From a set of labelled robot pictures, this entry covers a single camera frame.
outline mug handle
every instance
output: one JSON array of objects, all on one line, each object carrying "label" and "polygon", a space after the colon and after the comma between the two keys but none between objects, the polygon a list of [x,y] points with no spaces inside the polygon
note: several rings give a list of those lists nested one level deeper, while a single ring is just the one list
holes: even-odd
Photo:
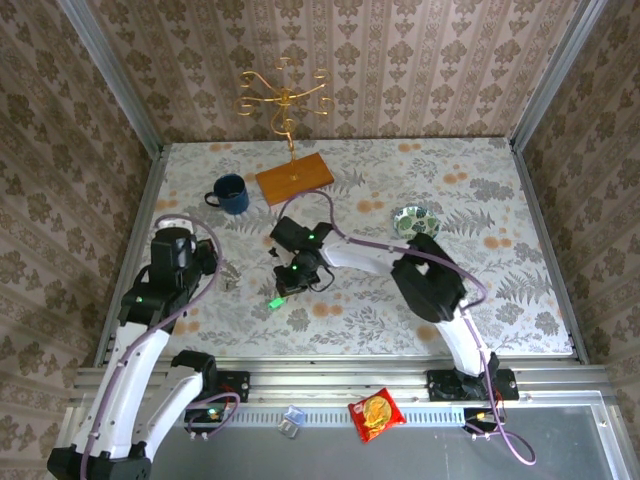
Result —
[{"label": "mug handle", "polygon": [[209,198],[211,197],[215,197],[215,194],[213,192],[209,192],[204,196],[204,203],[206,203],[207,205],[211,206],[211,207],[216,207],[219,208],[220,204],[219,203],[210,203],[209,202]]}]

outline gold candelabra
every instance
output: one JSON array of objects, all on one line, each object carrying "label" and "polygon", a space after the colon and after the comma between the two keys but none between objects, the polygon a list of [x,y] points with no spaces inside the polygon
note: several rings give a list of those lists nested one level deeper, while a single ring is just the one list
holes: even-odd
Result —
[{"label": "gold candelabra", "polygon": [[297,92],[294,89],[295,79],[297,76],[297,67],[298,62],[289,57],[281,57],[276,61],[275,68],[276,70],[283,71],[285,67],[291,66],[293,67],[293,73],[290,74],[290,78],[292,80],[291,85],[288,87],[273,87],[262,75],[253,70],[247,70],[246,72],[242,72],[240,74],[240,87],[241,88],[249,88],[253,81],[257,78],[260,80],[271,92],[273,92],[272,97],[252,97],[243,95],[236,99],[234,102],[234,110],[238,115],[248,116],[251,115],[256,106],[261,102],[272,103],[278,106],[278,109],[271,117],[271,122],[269,123],[271,129],[277,135],[282,135],[287,138],[287,142],[289,144],[289,151],[291,152],[291,179],[298,179],[298,172],[296,171],[296,149],[293,143],[293,132],[295,131],[296,122],[289,116],[289,110],[291,108],[297,108],[299,110],[314,113],[316,115],[329,115],[335,108],[335,103],[333,99],[329,97],[320,97],[318,100],[318,110],[313,110],[311,108],[307,108],[306,106],[301,104],[301,100],[309,97],[312,93],[318,92],[325,88],[329,83],[331,83],[331,72],[327,69],[318,69],[313,72],[313,78],[319,80],[321,83],[307,91]]}]

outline metal frame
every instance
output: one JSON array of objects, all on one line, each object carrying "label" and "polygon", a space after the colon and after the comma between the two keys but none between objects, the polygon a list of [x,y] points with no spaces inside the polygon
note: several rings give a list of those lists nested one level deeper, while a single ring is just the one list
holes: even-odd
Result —
[{"label": "metal frame", "polygon": [[529,205],[533,225],[538,234],[538,238],[540,239],[540,247],[549,270],[551,284],[553,285],[556,297],[558,298],[558,307],[560,307],[562,319],[569,330],[569,335],[573,341],[573,348],[578,355],[578,360],[582,363],[588,364],[589,354],[587,353],[587,348],[584,344],[584,340],[582,339],[578,321],[573,312],[573,307],[571,306],[567,287],[562,279],[560,265],[558,264],[558,259],[556,258],[556,254],[553,250],[553,245],[551,244],[551,238],[549,237],[549,232],[547,231],[547,226],[544,222],[542,210],[540,210],[540,204],[538,203],[538,197],[536,196],[533,183],[531,182],[531,177],[529,176],[529,170],[524,162],[522,151],[518,147],[512,147],[512,153],[516,169],[518,170],[518,175],[520,176],[520,184],[522,185],[527,205]]},{"label": "metal frame", "polygon": [[142,194],[142,199],[138,206],[138,213],[136,214],[133,229],[131,230],[131,237],[129,238],[127,251],[124,255],[124,259],[122,260],[122,266],[120,268],[120,273],[118,274],[116,287],[113,291],[113,297],[111,298],[107,317],[102,328],[102,335],[100,335],[100,342],[96,349],[96,355],[93,361],[94,367],[100,367],[104,364],[104,359],[106,358],[109,342],[111,340],[111,334],[114,332],[118,322],[120,299],[131,287],[133,280],[138,273],[138,265],[142,259],[142,252],[144,251],[144,246],[147,242],[149,225],[154,212],[154,205],[164,180],[164,171],[167,167],[170,152],[171,145],[164,147],[162,152],[158,154],[158,159],[151,164],[147,184],[144,187],[144,193]]},{"label": "metal frame", "polygon": [[511,136],[518,150],[524,150],[606,5],[605,0],[582,0],[576,8]]},{"label": "metal frame", "polygon": [[[169,369],[169,360],[158,362],[145,393],[145,399],[159,387]],[[381,359],[327,357],[296,358],[219,358],[219,370],[251,372],[251,395],[242,409],[248,413],[283,407],[294,403],[305,409],[344,407],[388,387],[398,406],[421,411],[443,406],[484,406],[482,402],[430,403],[425,371],[451,368],[450,359],[428,357]],[[602,366],[579,365],[575,360],[505,360],[518,382],[520,400],[507,402],[508,408],[545,408],[588,406],[598,426],[600,440],[615,478],[640,478],[640,466],[631,446],[615,392]],[[78,423],[95,397],[104,369],[80,369],[72,391],[57,445],[68,445]]]},{"label": "metal frame", "polygon": [[142,99],[137,95],[109,40],[91,12],[89,2],[60,0],[59,3],[149,156],[156,158],[162,148],[162,138],[156,132]]}]

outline small plate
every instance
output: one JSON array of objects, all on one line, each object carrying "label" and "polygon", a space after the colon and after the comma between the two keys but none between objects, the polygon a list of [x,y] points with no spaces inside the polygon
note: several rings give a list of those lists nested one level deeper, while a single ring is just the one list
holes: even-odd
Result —
[{"label": "small plate", "polygon": [[405,240],[411,240],[417,233],[426,233],[431,238],[436,238],[440,232],[440,220],[431,210],[409,205],[393,216],[393,228]]}]

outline damask wallpaper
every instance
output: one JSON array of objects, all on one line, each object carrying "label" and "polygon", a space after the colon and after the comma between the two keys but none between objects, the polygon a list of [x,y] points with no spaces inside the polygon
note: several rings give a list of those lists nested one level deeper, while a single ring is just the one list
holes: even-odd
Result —
[{"label": "damask wallpaper", "polygon": [[302,88],[316,68],[333,72],[335,111],[301,113],[298,138],[508,136],[577,3],[90,2],[165,143],[274,138],[268,109],[238,117],[232,105],[244,70],[281,84],[281,56],[301,65]]},{"label": "damask wallpaper", "polygon": [[44,476],[148,167],[56,3],[1,1],[0,478]]},{"label": "damask wallpaper", "polygon": [[525,149],[593,362],[640,452],[640,1],[610,1]]}]

